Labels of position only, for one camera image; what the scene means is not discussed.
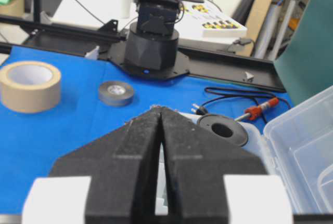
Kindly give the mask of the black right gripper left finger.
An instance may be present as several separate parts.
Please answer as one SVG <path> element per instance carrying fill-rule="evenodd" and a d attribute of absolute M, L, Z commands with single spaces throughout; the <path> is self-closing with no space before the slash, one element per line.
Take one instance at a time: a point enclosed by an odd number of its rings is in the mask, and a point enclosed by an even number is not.
<path fill-rule="evenodd" d="M 49 177 L 90 176 L 85 223 L 144 223 L 155 213 L 161 108 L 59 157 Z"/>

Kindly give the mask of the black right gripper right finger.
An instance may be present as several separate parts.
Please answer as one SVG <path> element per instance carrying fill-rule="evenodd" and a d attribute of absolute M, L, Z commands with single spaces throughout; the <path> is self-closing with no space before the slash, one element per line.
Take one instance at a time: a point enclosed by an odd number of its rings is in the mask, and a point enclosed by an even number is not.
<path fill-rule="evenodd" d="M 161 123 L 169 214 L 178 223 L 227 223 L 223 177 L 266 175 L 263 162 L 169 108 Z"/>

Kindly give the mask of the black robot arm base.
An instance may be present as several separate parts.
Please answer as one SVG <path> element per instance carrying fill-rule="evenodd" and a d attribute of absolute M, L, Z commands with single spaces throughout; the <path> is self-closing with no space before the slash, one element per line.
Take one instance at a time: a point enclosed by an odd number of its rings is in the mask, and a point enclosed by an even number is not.
<path fill-rule="evenodd" d="M 175 65 L 181 0 L 137 0 L 137 21 L 130 25 L 124 63 L 134 67 L 165 70 Z"/>

